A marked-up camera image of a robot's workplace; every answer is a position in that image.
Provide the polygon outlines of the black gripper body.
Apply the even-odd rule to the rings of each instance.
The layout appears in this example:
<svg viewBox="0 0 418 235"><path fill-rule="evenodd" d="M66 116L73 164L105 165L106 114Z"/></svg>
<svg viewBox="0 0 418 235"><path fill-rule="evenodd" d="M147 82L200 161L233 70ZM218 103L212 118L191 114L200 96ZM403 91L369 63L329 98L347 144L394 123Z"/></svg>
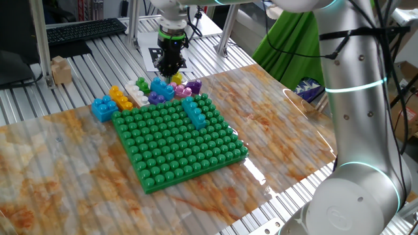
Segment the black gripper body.
<svg viewBox="0 0 418 235"><path fill-rule="evenodd" d="M158 45L163 51L163 57L170 63L180 63L184 59L181 53L184 46L184 39L174 40L162 38L158 40Z"/></svg>

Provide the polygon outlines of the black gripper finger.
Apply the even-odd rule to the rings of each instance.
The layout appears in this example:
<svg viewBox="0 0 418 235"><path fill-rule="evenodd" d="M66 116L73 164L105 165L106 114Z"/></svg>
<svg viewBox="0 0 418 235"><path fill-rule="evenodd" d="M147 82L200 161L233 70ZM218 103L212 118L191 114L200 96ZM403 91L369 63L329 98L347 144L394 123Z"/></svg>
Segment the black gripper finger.
<svg viewBox="0 0 418 235"><path fill-rule="evenodd" d="M185 59L177 60L171 66L170 75L174 76L179 72L180 69L184 69L186 67L187 67L187 65L186 65L186 60Z"/></svg>
<svg viewBox="0 0 418 235"><path fill-rule="evenodd" d="M158 58L154 61L154 65L161 74L166 78L170 77L170 61L167 58Z"/></svg>

